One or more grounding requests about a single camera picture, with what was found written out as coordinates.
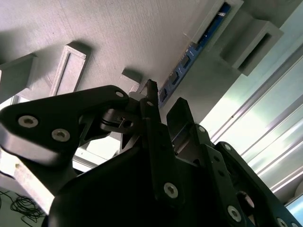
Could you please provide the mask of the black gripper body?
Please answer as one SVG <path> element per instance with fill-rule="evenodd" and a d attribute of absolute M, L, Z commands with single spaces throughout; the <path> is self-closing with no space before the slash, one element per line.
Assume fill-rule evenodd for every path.
<path fill-rule="evenodd" d="M 237 227 L 202 167 L 175 158 L 185 202 L 153 193 L 149 156 L 133 148 L 69 181 L 55 197 L 50 227 Z"/>

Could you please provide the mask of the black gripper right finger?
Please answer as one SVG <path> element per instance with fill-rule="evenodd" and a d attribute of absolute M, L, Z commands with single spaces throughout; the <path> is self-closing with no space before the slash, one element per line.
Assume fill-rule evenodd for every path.
<path fill-rule="evenodd" d="M 194 122 L 187 100 L 178 98 L 167 114 L 177 157 L 203 174 L 206 222 L 215 227 L 298 227 L 299 221 L 271 192 L 237 151 L 212 143 Z"/>

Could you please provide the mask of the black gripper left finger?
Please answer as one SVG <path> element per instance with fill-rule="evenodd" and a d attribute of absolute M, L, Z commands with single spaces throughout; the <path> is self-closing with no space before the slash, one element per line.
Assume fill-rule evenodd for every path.
<path fill-rule="evenodd" d="M 112 132 L 121 134 L 122 153 L 77 176 L 78 147 Z M 2 172 L 12 176 L 42 208 L 97 190 L 179 208 L 183 186 L 166 125 L 161 123 L 156 82 L 141 100 L 116 86 L 11 105 L 0 113 Z"/>

